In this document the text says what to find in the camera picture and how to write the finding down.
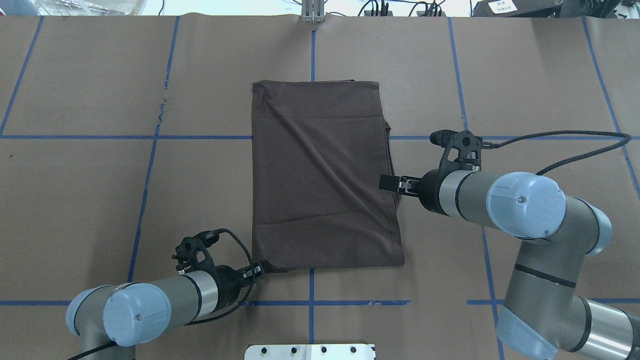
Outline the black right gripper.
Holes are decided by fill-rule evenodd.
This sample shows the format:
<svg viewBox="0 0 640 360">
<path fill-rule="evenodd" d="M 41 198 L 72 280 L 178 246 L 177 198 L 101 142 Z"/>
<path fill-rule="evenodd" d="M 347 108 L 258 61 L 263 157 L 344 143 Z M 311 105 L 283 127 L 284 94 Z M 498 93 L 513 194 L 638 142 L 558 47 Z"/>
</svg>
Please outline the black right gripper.
<svg viewBox="0 0 640 360">
<path fill-rule="evenodd" d="M 379 189 L 403 196 L 417 196 L 427 211 L 447 215 L 440 199 L 441 186 L 447 176 L 439 170 L 430 170 L 421 178 L 381 174 Z"/>
</svg>

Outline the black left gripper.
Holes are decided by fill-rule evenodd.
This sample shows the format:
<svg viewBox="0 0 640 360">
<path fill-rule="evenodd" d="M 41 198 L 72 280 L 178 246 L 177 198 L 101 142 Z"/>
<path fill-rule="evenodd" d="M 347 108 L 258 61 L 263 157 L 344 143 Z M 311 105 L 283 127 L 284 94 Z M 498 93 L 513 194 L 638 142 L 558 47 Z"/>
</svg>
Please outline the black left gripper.
<svg viewBox="0 0 640 360">
<path fill-rule="evenodd" d="M 235 305 L 242 289 L 275 272 L 268 260 L 259 260 L 252 265 L 233 269 L 228 265 L 215 267 L 218 299 L 216 308 L 227 308 Z"/>
</svg>

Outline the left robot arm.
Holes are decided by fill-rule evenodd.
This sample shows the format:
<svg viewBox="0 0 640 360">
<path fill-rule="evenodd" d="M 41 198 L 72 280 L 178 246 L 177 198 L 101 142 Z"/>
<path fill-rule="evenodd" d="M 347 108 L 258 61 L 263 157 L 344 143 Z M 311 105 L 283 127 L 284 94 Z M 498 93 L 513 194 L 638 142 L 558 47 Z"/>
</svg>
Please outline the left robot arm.
<svg viewBox="0 0 640 360">
<path fill-rule="evenodd" d="M 261 260 L 241 269 L 215 267 L 216 275 L 197 269 L 153 282 L 100 285 L 76 295 L 65 322 L 80 338 L 76 360 L 134 360 L 136 346 L 187 325 L 216 321 L 235 312 L 242 289 L 274 272 Z"/>
</svg>

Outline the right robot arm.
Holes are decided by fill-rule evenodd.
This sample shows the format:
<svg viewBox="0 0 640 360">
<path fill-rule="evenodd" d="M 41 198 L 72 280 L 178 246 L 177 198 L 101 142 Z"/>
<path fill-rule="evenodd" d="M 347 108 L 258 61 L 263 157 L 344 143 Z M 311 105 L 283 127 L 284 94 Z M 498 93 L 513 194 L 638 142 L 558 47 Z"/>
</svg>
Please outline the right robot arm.
<svg viewBox="0 0 640 360">
<path fill-rule="evenodd" d="M 612 239 L 611 221 L 599 208 L 528 172 L 382 174 L 379 188 L 521 240 L 496 325 L 505 346 L 534 360 L 553 360 L 559 351 L 595 360 L 639 358 L 639 316 L 576 295 L 583 262 Z"/>
</svg>

